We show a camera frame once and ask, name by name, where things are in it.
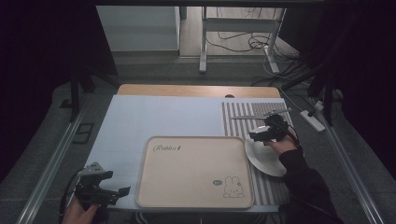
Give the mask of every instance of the white plate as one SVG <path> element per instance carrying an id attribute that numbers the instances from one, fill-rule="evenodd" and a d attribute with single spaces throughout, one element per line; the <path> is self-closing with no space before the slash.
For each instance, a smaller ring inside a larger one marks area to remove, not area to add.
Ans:
<path id="1" fill-rule="evenodd" d="M 250 162 L 260 171 L 273 176 L 283 176 L 286 168 L 279 161 L 277 154 L 263 142 L 254 142 L 246 137 L 245 151 Z"/>

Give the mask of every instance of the black curtain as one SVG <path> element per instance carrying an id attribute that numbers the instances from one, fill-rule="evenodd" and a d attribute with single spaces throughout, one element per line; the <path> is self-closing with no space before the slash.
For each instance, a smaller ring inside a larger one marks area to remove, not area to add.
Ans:
<path id="1" fill-rule="evenodd" d="M 335 87 L 346 118 L 396 179 L 395 11 L 390 1 L 364 7 L 339 53 Z"/>
<path id="2" fill-rule="evenodd" d="M 51 105 L 53 90 L 86 73 L 117 71 L 95 6 L 84 1 L 6 1 L 0 6 L 1 180 Z"/>

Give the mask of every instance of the beige placemat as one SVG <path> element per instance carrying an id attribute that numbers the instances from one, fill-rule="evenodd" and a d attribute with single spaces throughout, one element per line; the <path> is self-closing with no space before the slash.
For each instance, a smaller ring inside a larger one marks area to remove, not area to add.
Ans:
<path id="1" fill-rule="evenodd" d="M 148 140 L 136 201 L 143 207 L 247 208 L 254 202 L 239 137 Z"/>

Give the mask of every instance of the wooden table edge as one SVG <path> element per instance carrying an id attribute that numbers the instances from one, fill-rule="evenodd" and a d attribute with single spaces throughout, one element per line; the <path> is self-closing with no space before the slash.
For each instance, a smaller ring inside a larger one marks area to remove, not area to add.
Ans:
<path id="1" fill-rule="evenodd" d="M 280 98 L 275 87 L 123 84 L 117 95 Z"/>

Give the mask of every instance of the person's arm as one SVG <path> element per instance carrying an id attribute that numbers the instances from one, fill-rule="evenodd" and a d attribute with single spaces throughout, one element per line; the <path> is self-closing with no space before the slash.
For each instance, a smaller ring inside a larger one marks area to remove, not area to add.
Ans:
<path id="1" fill-rule="evenodd" d="M 93 203 L 87 211 L 84 211 L 79 199 L 74 197 L 64 213 L 62 224 L 91 224 L 98 207 L 98 204 Z"/>
<path id="2" fill-rule="evenodd" d="M 296 149 L 289 136 L 264 144 L 279 155 L 287 170 L 283 178 L 292 195 L 287 223 L 342 223 L 332 205 L 329 188 L 318 171 L 308 167 L 303 150 Z"/>

